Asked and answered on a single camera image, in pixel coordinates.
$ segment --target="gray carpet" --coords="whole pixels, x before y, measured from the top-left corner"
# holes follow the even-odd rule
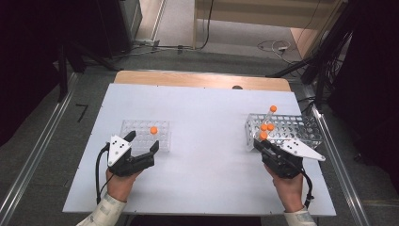
[[[199,52],[184,52],[177,55],[174,51],[143,56],[126,56],[114,59],[113,63],[125,70],[235,73],[252,76],[275,73],[286,67],[286,63],[278,59]],[[104,67],[97,65],[88,67],[85,74],[79,75],[76,91],[9,225],[75,225],[86,216],[64,214],[62,207],[107,86],[113,82],[115,75],[116,73],[109,72]],[[303,98],[302,85],[296,82],[297,79],[291,75],[286,77],[292,81],[291,88],[296,97]],[[53,90],[26,119],[14,138],[0,148],[0,175],[2,178],[0,195],[2,198],[7,194],[9,185],[15,180],[40,136],[42,128],[56,105],[56,98],[57,89]],[[83,109],[76,104],[88,105],[88,110],[80,122],[78,120]],[[301,108],[306,107],[306,104],[302,103]],[[352,145],[350,131],[340,119],[334,117],[327,106],[325,106],[325,110],[330,132],[360,199],[363,201],[398,200],[398,195],[393,190],[384,171],[353,161],[357,152]],[[323,145],[318,148],[318,151],[327,156],[326,148]],[[319,225],[355,225],[330,161],[322,163],[321,167],[338,216],[315,219]],[[397,205],[366,205],[365,209],[373,225],[396,225],[399,221]],[[286,225],[282,216],[263,217],[262,221],[263,225]],[[123,225],[122,222],[123,218],[120,218],[119,225]]]

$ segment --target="floor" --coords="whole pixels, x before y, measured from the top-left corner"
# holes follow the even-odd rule
[[[186,1],[167,0],[164,5],[165,10],[161,15],[158,30],[154,33],[154,38],[160,40],[162,45],[188,45],[192,40],[192,29],[182,24],[180,25],[182,29],[170,27],[176,24],[171,23],[168,18],[178,15],[173,10],[178,10],[182,2]],[[154,4],[160,8],[162,6],[160,3]],[[190,14],[189,10],[178,11],[182,14]],[[202,21],[198,23],[199,29],[202,29]],[[119,57],[113,59],[112,63],[125,70],[233,73],[248,76],[265,76],[287,67],[288,63],[275,53],[262,51],[257,46],[263,40],[291,41],[292,37],[284,31],[284,28],[265,26],[260,29],[258,26],[250,28],[237,24],[233,27],[235,31],[229,28],[231,28],[230,24],[211,23],[209,45],[201,52],[187,51],[178,55],[176,51],[162,51],[156,54]],[[254,34],[256,34],[251,41],[240,36],[244,31],[249,32],[249,29],[255,31]],[[230,32],[235,32],[237,36],[233,36]],[[147,35],[142,36],[142,39],[149,39],[151,35],[153,33],[148,32]],[[265,46],[264,49],[270,50],[270,46]],[[291,55],[284,53],[284,59],[300,60],[295,54],[294,46]],[[113,82],[116,74],[107,71],[102,66],[89,63],[91,66],[85,74],[72,77],[75,78],[75,83],[70,86],[74,87],[74,92],[71,93],[69,102],[65,103],[63,115],[56,122],[56,128],[49,132],[51,139],[48,143],[45,143],[43,147],[35,146],[42,131],[46,129],[47,121],[59,107],[56,104],[57,88],[43,99],[14,137],[0,147],[0,196],[3,198],[15,192],[15,190],[10,190],[10,187],[18,176],[24,176],[20,175],[20,172],[28,156],[38,148],[42,149],[38,165],[27,170],[31,173],[30,182],[26,187],[21,187],[24,194],[20,197],[15,209],[11,210],[13,215],[8,219],[8,225],[73,225],[86,216],[86,214],[63,214],[62,207],[101,107],[106,88]],[[298,81],[301,72],[299,70],[284,76],[290,81],[291,89],[297,99],[308,95],[305,91],[308,88]],[[301,103],[300,106],[303,109],[307,104]],[[81,105],[88,106],[85,114],[82,114]],[[370,224],[362,225],[396,225],[399,220],[397,215],[399,197],[387,173],[376,166],[367,166],[353,160],[357,151],[352,145],[351,131],[334,116],[327,105],[324,109],[329,132],[370,222]],[[318,151],[328,155],[326,146],[321,146]],[[330,196],[334,201],[337,217],[315,217],[318,225],[356,225],[332,162],[326,161],[321,167],[325,173]],[[124,220],[125,217],[120,218],[118,225],[124,225]],[[262,217],[262,222],[263,225],[286,225],[282,216]]]

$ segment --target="sleeve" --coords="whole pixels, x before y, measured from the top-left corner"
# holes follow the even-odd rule
[[[126,202],[120,202],[105,193],[93,213],[77,226],[113,226],[117,223]]]
[[[311,214],[308,212],[306,207],[294,212],[294,213],[284,213],[285,219],[290,226],[316,226]]]

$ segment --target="metal frame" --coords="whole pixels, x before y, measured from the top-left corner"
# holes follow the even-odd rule
[[[304,87],[304,92],[307,97],[314,96],[314,91],[311,85]],[[341,159],[341,155],[335,146],[334,140],[331,133],[328,130],[326,119],[323,115],[319,114],[316,106],[312,107],[312,113],[320,125],[320,129],[325,137],[324,143],[326,144],[328,156],[331,159],[332,166],[334,167],[335,173],[337,174],[338,181],[341,184],[343,194],[348,203],[349,209],[352,212],[353,219],[356,225],[368,226],[371,225],[369,219],[367,218],[366,212],[364,211],[361,200],[358,196],[352,180],[347,173],[346,167]]]
[[[49,144],[54,131],[56,130],[58,123],[61,120],[68,103],[70,102],[78,80],[78,74],[73,73],[69,81],[70,91],[67,93],[67,96],[63,99],[63,101],[56,105],[50,120],[47,121],[46,126],[41,132],[41,135],[31,154],[26,159],[26,162],[18,174],[17,179],[9,188],[8,194],[6,195],[0,209],[0,226],[8,225],[8,222],[11,220],[11,217],[19,201],[21,200],[21,197],[26,191],[30,179],[35,173],[36,167],[38,166],[42,156],[44,155],[44,152],[47,149],[47,145]]]

